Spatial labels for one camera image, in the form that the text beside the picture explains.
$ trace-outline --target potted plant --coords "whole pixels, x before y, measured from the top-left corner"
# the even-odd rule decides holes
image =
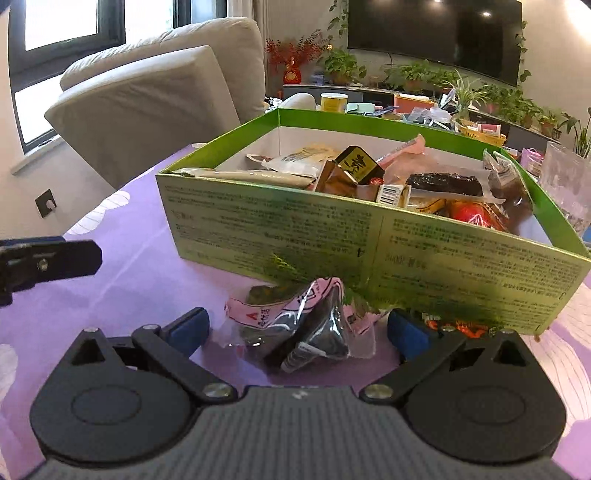
[[[433,85],[436,93],[449,93],[452,89],[449,84],[455,84],[457,80],[457,70],[447,70],[441,67],[432,70],[428,78],[428,82]]]
[[[406,92],[418,92],[423,90],[425,82],[431,77],[432,72],[427,60],[416,61],[410,65],[401,65],[397,68],[398,74],[404,81]]]
[[[285,65],[283,83],[301,83],[300,67],[308,62],[318,59],[324,50],[326,41],[323,39],[322,30],[314,30],[308,37],[301,37],[300,41],[267,40],[265,51],[269,54],[269,63],[275,66]]]
[[[591,107],[587,108],[589,119],[587,120],[587,126],[583,128],[580,120],[563,112],[562,116],[565,118],[558,128],[563,125],[566,126],[566,132],[569,134],[574,129],[574,147],[573,151],[583,157],[587,158],[591,153],[591,132],[589,131],[589,125],[591,124]]]
[[[470,81],[468,78],[464,78],[460,75],[460,72],[456,70],[457,80],[452,82],[446,82],[445,85],[456,89],[456,100],[457,107],[452,118],[454,120],[469,120],[470,119],[470,105],[472,102],[481,104],[485,101],[486,95],[482,89],[474,87],[476,80]]]
[[[491,115],[497,115],[501,109],[501,105],[509,95],[509,90],[505,87],[491,84],[480,87],[480,91],[485,94],[484,111]]]
[[[521,117],[519,124],[529,130],[534,120],[542,113],[542,109],[533,100],[524,98],[519,103],[519,112]]]
[[[365,66],[357,65],[355,55],[350,55],[339,48],[330,50],[328,58],[324,61],[324,71],[331,76],[335,85],[347,85],[367,75]]]
[[[546,137],[554,138],[554,129],[558,124],[559,114],[549,108],[544,108],[542,115],[538,118],[540,131]]]

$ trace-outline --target basket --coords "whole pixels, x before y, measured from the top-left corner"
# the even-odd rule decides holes
[[[464,121],[463,123],[466,125],[476,125],[474,122]],[[464,135],[464,137],[488,143],[489,145],[494,145],[495,147],[502,147],[507,141],[507,137],[503,134],[501,134],[500,137],[495,137],[494,135],[475,132],[474,130],[470,130],[468,127],[462,125],[460,122],[457,123],[457,126],[460,129],[460,133]]]

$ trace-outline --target packaged snack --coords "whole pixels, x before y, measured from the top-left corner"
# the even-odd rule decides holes
[[[450,173],[412,174],[406,181],[413,189],[448,192],[482,197],[482,185],[475,176],[465,177]]]
[[[335,160],[339,152],[326,145],[312,144],[291,155],[263,160],[263,168],[317,179],[326,160]]]
[[[483,226],[485,228],[494,228],[495,230],[506,231],[491,211],[483,203],[473,202],[447,202],[447,211],[450,218],[461,222],[471,223],[472,225]]]
[[[355,295],[345,300],[338,278],[253,290],[246,303],[228,300],[226,313],[238,329],[232,344],[245,345],[251,358],[268,368],[289,373],[316,358],[374,355],[373,324],[382,312]]]
[[[407,205],[409,210],[432,215],[446,216],[446,201],[444,199],[423,198],[411,196]]]
[[[349,172],[344,171],[336,163],[327,161],[313,191],[374,202],[379,187],[379,183],[375,181],[369,185],[358,185]]]
[[[217,171],[211,168],[180,168],[174,170],[173,173],[189,177],[200,177],[202,179],[247,181],[248,183],[292,187],[296,189],[305,189],[313,181],[310,178],[300,177],[298,175],[265,170]]]
[[[406,208],[410,199],[408,185],[382,185],[378,190],[376,203],[390,207]]]
[[[495,197],[505,199],[501,215],[506,216],[505,225],[514,234],[519,226],[533,215],[533,202],[525,182],[511,160],[495,152],[486,150],[483,156],[484,167],[491,171],[491,191]]]
[[[359,185],[367,185],[372,179],[384,178],[384,169],[361,147],[348,147],[337,157],[335,163]]]
[[[384,155],[378,160],[378,165],[384,170],[388,168],[394,160],[396,160],[403,153],[410,153],[414,155],[425,153],[425,139],[421,134],[418,134],[416,138],[411,141],[400,145],[398,148],[392,150],[389,154]]]

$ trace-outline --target television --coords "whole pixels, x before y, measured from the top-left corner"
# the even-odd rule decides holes
[[[408,55],[517,84],[518,0],[349,0],[349,48]]]

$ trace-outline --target barcode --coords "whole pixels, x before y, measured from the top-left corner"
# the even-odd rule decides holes
[[[378,190],[377,203],[397,207],[403,190],[404,185],[382,185]]]

